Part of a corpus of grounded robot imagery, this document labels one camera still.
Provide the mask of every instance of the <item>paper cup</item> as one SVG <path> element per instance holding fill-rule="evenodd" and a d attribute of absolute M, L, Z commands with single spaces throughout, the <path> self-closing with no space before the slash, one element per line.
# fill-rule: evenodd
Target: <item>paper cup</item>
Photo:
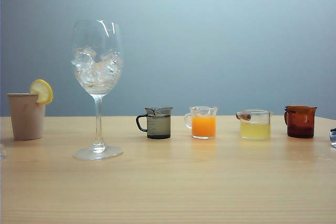
<path fill-rule="evenodd" d="M 36 103 L 36 94 L 8 94 L 14 140 L 33 140 L 43 136 L 45 105 Z"/>

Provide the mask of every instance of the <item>amber glass jug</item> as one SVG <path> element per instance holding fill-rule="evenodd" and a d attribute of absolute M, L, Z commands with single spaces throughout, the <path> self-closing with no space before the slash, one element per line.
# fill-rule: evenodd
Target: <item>amber glass jug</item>
<path fill-rule="evenodd" d="M 285 107 L 287 135 L 298 138 L 314 136 L 315 111 L 317 107 L 289 105 Z"/>

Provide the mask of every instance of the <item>lemon wedge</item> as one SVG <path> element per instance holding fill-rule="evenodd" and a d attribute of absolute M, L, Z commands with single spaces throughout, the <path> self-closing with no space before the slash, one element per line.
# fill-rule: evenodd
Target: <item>lemon wedge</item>
<path fill-rule="evenodd" d="M 53 100 L 52 88 L 48 82 L 42 79 L 37 79 L 33 81 L 30 85 L 30 93 L 38 94 L 36 103 L 38 104 L 48 104 Z"/>

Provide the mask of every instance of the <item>blue-gray wall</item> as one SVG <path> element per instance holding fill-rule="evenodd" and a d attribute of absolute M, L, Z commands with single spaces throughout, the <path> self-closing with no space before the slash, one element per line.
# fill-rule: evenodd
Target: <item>blue-gray wall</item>
<path fill-rule="evenodd" d="M 104 115 L 145 106 L 218 106 L 218 114 L 288 104 L 336 119 L 336 0 L 1 0 L 1 114 L 8 92 L 47 80 L 47 115 L 93 115 L 72 74 L 77 19 L 120 24 L 125 68 Z"/>

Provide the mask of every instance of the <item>lemon juice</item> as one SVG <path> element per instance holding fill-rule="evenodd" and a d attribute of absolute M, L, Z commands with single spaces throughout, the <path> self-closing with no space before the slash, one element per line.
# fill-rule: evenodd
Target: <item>lemon juice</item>
<path fill-rule="evenodd" d="M 243 138 L 264 139 L 270 136 L 270 123 L 240 122 L 240 133 Z"/>

